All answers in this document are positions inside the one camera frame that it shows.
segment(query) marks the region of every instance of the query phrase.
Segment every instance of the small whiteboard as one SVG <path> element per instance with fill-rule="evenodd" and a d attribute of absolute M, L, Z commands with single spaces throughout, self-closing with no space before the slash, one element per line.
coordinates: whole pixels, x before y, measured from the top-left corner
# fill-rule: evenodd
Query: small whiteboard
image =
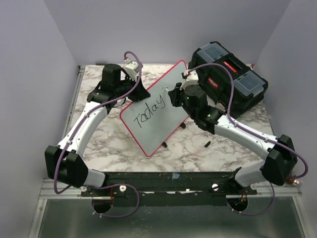
<path fill-rule="evenodd" d="M 147 90 L 151 94 L 137 103 L 130 103 L 120 118 L 146 156 L 151 156 L 187 118 L 182 107 L 173 107 L 168 90 L 183 82 L 181 73 L 187 69 L 181 60 L 153 83 Z"/>

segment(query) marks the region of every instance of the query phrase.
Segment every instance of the marble surface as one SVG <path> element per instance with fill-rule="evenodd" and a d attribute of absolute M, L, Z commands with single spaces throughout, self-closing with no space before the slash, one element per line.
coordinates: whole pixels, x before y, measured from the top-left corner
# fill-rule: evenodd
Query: marble surface
<path fill-rule="evenodd" d="M 162 76 L 171 64 L 144 65 L 142 80 L 148 88 Z M 86 66 L 83 81 L 71 125 L 79 118 L 86 98 L 101 80 L 103 66 Z M 120 120 L 120 111 L 127 102 L 113 108 L 93 134 L 84 153 L 84 161 L 90 169 L 99 171 L 127 172 L 198 172 L 233 171 L 240 166 L 249 166 L 261 159 L 222 136 L 212 135 L 199 129 L 191 119 L 185 121 L 186 128 L 178 128 L 166 141 L 167 148 L 160 147 L 151 157 L 145 156 L 136 141 Z M 272 134 L 263 102 L 243 114 L 239 121 L 264 133 Z"/>

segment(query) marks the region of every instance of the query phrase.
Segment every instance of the white wall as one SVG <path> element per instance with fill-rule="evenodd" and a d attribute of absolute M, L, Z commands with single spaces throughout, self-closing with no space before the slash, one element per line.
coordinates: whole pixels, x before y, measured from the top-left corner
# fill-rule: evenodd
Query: white wall
<path fill-rule="evenodd" d="M 78 64 L 189 61 L 219 41 L 255 62 L 290 0 L 45 0 Z"/>
<path fill-rule="evenodd" d="M 0 237 L 27 237 L 78 73 L 42 0 L 0 3 Z"/>
<path fill-rule="evenodd" d="M 265 105 L 276 135 L 292 137 L 307 159 L 302 179 L 306 211 L 317 224 L 317 1 L 292 0 L 256 64 L 268 83 Z M 296 174 L 303 171 L 301 162 Z"/>

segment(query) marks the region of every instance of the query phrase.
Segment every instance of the black toolbox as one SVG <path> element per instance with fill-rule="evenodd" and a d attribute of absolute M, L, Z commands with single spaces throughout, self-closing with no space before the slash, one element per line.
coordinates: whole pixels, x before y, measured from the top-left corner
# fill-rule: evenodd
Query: black toolbox
<path fill-rule="evenodd" d="M 226 67 L 234 81 L 234 96 L 230 114 L 238 118 L 264 98 L 268 82 L 242 63 L 219 42 L 213 41 L 197 49 L 189 62 L 189 69 L 205 63 L 218 63 Z M 227 110 L 231 83 L 223 69 L 206 66 L 196 70 L 199 85 L 214 101 Z"/>

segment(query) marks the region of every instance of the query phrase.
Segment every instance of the screw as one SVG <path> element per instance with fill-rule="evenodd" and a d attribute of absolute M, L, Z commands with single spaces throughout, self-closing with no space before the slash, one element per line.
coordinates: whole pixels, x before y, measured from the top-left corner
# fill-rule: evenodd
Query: screw
<path fill-rule="evenodd" d="M 80 187 L 80 190 L 81 190 L 82 192 L 86 192 L 86 191 L 87 191 L 87 187 L 82 186 L 82 187 Z"/>
<path fill-rule="evenodd" d="M 250 188 L 252 190 L 257 190 L 257 185 L 255 183 L 253 183 L 253 184 L 250 185 Z"/>
<path fill-rule="evenodd" d="M 219 186 L 216 183 L 214 183 L 211 187 L 212 187 L 213 191 L 218 191 L 219 190 Z"/>
<path fill-rule="evenodd" d="M 127 189 L 127 187 L 124 185 L 121 185 L 119 189 L 121 192 L 124 192 Z"/>

